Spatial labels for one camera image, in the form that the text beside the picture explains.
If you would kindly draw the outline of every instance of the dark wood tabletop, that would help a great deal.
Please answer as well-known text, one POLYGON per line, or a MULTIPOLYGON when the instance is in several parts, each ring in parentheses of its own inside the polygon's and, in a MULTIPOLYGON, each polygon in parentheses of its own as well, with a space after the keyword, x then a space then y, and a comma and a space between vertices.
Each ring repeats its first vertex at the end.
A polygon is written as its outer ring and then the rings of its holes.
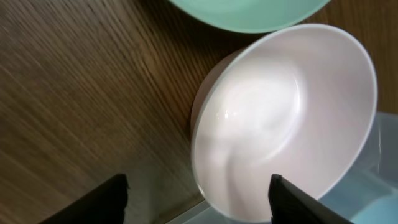
MULTIPOLYGON (((397 20, 396 0, 332 0, 305 21, 363 43, 389 113, 397 20)), ((126 223, 165 223, 203 200, 190 164, 195 93, 263 35, 215 29, 163 0, 0 0, 0 223, 37 223, 120 172, 126 223)))

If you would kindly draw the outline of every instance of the wooden table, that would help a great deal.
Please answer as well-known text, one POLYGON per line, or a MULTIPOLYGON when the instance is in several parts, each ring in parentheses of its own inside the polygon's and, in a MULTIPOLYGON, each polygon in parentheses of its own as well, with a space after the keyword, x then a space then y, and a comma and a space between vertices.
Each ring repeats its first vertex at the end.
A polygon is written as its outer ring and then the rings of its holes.
MULTIPOLYGON (((369 50, 379 109, 398 113, 398 1, 332 0, 306 22, 369 50)), ((262 35, 212 28, 163 0, 0 1, 0 223, 37 223, 127 174, 127 223, 202 197, 190 166, 196 91, 262 35)))

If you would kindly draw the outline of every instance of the brown wood grain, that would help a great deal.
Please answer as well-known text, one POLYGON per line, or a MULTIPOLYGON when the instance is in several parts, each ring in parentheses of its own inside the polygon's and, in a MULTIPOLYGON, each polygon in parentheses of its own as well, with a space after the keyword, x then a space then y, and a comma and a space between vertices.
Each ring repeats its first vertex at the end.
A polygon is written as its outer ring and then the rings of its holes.
MULTIPOLYGON (((364 44, 390 113, 397 11, 396 0, 332 0, 306 20, 364 44)), ((261 36, 212 28, 163 0, 0 0, 0 223, 37 223, 118 172, 131 187, 126 223, 165 223, 201 201, 195 93, 261 36)))

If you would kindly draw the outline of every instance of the black object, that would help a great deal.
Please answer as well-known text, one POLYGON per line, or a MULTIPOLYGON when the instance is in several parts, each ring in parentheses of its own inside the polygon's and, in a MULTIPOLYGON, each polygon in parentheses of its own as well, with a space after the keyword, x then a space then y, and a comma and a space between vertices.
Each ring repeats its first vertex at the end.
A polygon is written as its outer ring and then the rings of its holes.
POLYGON ((127 178, 118 174, 41 224, 122 224, 127 178))
POLYGON ((351 223, 278 174, 271 177, 268 199, 272 211, 272 224, 351 223))

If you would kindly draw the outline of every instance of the mint green bowl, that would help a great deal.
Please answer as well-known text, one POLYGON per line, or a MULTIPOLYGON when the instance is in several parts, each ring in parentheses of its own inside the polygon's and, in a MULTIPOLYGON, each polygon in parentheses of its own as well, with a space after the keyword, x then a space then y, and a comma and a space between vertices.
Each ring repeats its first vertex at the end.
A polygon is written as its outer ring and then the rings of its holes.
POLYGON ((189 15, 220 29, 271 32, 299 23, 329 0, 170 0, 189 15))

